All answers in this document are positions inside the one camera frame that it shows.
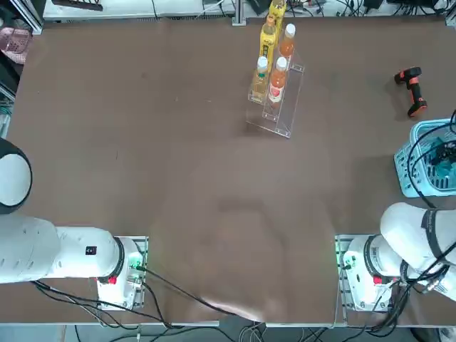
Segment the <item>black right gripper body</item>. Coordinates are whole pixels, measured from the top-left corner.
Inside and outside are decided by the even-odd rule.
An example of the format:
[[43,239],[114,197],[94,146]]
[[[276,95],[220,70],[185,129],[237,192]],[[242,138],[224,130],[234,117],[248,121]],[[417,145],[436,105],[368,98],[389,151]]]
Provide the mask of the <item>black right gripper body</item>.
[[455,163],[455,142],[444,142],[436,147],[432,164],[439,165],[444,161]]

